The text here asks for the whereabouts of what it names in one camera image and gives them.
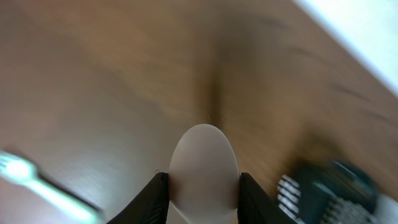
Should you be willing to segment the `short white spoon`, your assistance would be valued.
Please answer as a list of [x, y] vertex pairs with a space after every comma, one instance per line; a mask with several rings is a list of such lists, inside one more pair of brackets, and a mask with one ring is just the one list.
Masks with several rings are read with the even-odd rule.
[[187, 223], [227, 223], [238, 206], [239, 169], [227, 137], [198, 124], [179, 140], [169, 165], [169, 197]]

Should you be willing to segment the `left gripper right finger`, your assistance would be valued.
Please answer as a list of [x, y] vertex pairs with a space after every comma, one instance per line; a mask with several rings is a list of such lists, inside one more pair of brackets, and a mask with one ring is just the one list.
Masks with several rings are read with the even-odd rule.
[[239, 178], [239, 224], [295, 224], [297, 223], [297, 196], [283, 181], [278, 195], [271, 198], [247, 172]]

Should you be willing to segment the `fork with mint handle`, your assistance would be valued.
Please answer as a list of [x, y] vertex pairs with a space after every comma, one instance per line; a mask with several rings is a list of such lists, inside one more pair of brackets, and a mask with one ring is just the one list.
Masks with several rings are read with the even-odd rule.
[[79, 222], [102, 222], [102, 214], [98, 209], [44, 180], [37, 166], [27, 159], [1, 151], [1, 177], [31, 190]]

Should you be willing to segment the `clear plastic basket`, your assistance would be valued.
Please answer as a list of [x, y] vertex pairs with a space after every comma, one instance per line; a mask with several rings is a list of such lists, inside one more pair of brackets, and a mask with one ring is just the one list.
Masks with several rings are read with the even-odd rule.
[[382, 194], [377, 200], [374, 212], [377, 224], [398, 224], [398, 203], [388, 195]]

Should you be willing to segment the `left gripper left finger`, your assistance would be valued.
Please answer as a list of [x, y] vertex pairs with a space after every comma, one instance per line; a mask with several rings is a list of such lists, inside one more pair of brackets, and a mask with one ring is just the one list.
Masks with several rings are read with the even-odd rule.
[[107, 224], [166, 224], [169, 202], [169, 174], [158, 172]]

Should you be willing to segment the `dark green plastic basket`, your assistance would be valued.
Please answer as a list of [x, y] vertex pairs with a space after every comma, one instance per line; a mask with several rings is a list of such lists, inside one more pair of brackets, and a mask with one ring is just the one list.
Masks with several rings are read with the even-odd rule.
[[348, 162], [299, 162], [280, 178], [277, 189], [277, 207], [289, 223], [377, 223], [377, 185]]

